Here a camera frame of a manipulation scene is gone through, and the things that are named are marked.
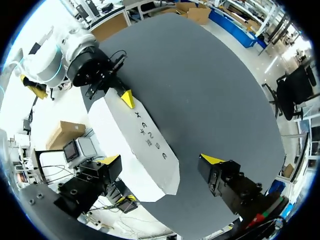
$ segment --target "screw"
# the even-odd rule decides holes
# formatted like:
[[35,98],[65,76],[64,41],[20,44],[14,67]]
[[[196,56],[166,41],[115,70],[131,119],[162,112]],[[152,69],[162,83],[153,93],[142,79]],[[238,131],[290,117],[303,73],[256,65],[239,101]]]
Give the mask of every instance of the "screw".
[[71,194],[71,195],[76,195],[77,193],[78,193],[78,191],[75,190],[75,189],[72,189],[72,190],[70,191],[70,194]]
[[240,197],[241,198],[247,197],[248,195],[249,195],[249,191],[248,190],[245,190],[242,193],[240,193]]
[[227,182],[229,182],[231,179],[232,179],[232,176],[226,176],[226,177],[225,177],[225,180],[226,180]]

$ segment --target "workbench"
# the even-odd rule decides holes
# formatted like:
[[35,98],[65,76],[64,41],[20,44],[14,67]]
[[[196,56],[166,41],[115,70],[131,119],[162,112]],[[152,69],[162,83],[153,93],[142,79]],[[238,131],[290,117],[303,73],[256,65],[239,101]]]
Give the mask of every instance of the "workbench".
[[[123,29],[100,44],[127,59],[118,72],[149,112],[179,160],[176,195],[142,205],[160,222],[194,240],[237,216],[213,197],[198,172],[199,154],[234,160],[266,191],[281,170],[284,148],[274,113],[241,60],[193,21],[162,14]],[[94,100],[85,97],[89,111]]]

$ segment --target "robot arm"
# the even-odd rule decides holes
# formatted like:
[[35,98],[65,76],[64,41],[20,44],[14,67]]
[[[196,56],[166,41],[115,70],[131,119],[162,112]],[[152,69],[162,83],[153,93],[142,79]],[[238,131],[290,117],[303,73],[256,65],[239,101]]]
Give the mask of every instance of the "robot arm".
[[[288,198],[277,192],[263,195],[262,184],[247,178],[235,161],[224,161],[201,154],[198,170],[212,195],[221,197],[233,214],[239,214],[243,218],[240,229],[244,232],[241,234],[245,234],[250,227],[276,219],[289,202]],[[265,231],[259,239],[268,234],[270,232]]]

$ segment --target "shelf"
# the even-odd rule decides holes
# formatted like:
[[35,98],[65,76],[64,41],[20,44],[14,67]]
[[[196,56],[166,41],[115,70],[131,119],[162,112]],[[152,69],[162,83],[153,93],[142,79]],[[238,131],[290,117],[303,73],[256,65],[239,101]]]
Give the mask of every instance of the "shelf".
[[248,9],[244,8],[243,6],[239,5],[238,3],[236,3],[233,0],[227,0],[229,3],[235,5],[236,7],[238,7],[239,9],[241,9],[242,11],[246,12],[247,14],[249,14],[253,19],[255,19],[258,23],[262,24],[263,22],[257,18],[256,16],[254,16]]
[[254,4],[254,6],[252,7],[257,7],[259,8],[264,14],[266,14],[268,16],[270,10],[266,10],[263,6],[261,6],[258,2],[256,2],[255,0],[249,0],[252,4]]

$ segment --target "white floor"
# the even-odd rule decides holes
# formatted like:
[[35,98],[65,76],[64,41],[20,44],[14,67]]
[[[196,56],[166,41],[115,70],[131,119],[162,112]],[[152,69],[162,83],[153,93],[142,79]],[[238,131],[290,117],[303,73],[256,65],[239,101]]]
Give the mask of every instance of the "white floor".
[[[213,21],[209,21],[207,25],[203,26],[207,31],[212,33],[215,37],[221,40],[228,48],[230,48],[238,58],[246,65],[250,70],[259,85],[268,83],[274,90],[277,89],[276,79],[285,74],[288,69],[288,63],[285,62],[281,56],[276,52],[275,47],[268,47],[267,51],[264,51],[261,55],[258,55],[262,48],[255,44],[253,47],[245,48],[240,42],[238,42],[230,33],[225,31],[222,27]],[[272,101],[271,94],[264,89],[266,97]],[[284,116],[277,117],[277,124],[280,134],[292,135],[298,133],[297,124],[293,121],[287,121]],[[298,140],[283,138],[283,147],[285,150],[286,164],[293,164],[294,158],[298,151]]]

